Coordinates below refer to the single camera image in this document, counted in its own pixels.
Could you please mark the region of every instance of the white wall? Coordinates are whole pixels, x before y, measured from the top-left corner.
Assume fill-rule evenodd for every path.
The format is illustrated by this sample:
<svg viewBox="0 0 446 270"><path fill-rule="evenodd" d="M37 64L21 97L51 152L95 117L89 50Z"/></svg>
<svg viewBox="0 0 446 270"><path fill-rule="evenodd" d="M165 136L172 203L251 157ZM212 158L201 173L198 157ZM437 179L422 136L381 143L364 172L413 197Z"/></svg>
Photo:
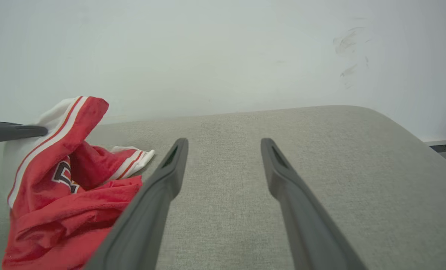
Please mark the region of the white wall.
<svg viewBox="0 0 446 270"><path fill-rule="evenodd" d="M446 0L0 1L0 121L348 104L446 138Z"/></svg>

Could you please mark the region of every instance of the gray fabric surface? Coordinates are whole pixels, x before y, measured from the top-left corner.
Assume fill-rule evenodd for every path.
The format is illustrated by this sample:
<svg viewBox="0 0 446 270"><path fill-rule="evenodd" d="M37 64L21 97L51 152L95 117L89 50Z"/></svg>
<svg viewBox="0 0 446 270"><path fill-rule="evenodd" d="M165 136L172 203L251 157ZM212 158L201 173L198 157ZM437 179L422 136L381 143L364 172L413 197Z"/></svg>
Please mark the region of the gray fabric surface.
<svg viewBox="0 0 446 270"><path fill-rule="evenodd" d="M155 149L146 179L178 137L189 139L187 168L158 269L293 268L266 187L263 137L275 140L370 269L446 269L446 160L379 113L319 106L120 123L98 126L89 142Z"/></svg>

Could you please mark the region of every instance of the red jersey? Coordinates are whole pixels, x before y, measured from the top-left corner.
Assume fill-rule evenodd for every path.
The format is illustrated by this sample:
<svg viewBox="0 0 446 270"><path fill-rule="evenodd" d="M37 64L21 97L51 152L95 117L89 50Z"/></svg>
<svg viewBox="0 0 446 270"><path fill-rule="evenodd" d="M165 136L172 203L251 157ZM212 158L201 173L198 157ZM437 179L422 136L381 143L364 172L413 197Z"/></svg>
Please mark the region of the red jersey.
<svg viewBox="0 0 446 270"><path fill-rule="evenodd" d="M47 135L6 143L3 177L13 186L3 269L82 268L139 191L141 176L128 176L153 150L84 141L107 109L96 97L66 99L35 123Z"/></svg>

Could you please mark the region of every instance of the dark mark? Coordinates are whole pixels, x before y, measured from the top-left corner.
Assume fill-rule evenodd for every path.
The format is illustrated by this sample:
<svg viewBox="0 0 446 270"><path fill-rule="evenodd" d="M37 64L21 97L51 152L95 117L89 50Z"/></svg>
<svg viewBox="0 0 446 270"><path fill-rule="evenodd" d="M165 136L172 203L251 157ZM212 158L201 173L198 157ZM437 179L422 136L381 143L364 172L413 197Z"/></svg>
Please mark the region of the dark mark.
<svg viewBox="0 0 446 270"><path fill-rule="evenodd" d="M355 65L353 65L353 66L351 66L351 67L345 69L345 70L340 74L340 77L345 77L345 76L348 76L348 75L353 74L353 73L355 72L355 68L356 68L356 67L357 67L357 64L355 64Z"/></svg>
<svg viewBox="0 0 446 270"><path fill-rule="evenodd" d="M351 31L356 30L356 29L364 29L364 27L353 27L352 29L348 30L348 32L351 32Z"/></svg>

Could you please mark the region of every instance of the red fabric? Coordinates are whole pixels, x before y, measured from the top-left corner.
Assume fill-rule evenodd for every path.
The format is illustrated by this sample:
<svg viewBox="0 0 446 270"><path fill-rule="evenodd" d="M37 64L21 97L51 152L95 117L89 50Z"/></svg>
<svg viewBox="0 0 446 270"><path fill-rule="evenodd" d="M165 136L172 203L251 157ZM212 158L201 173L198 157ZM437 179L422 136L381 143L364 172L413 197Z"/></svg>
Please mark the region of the red fabric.
<svg viewBox="0 0 446 270"><path fill-rule="evenodd" d="M84 104L69 110L77 113L69 132L27 167L20 165L5 270L82 268L142 185L141 176L105 183L136 150L112 154L84 142L108 103L95 97L77 102Z"/></svg>

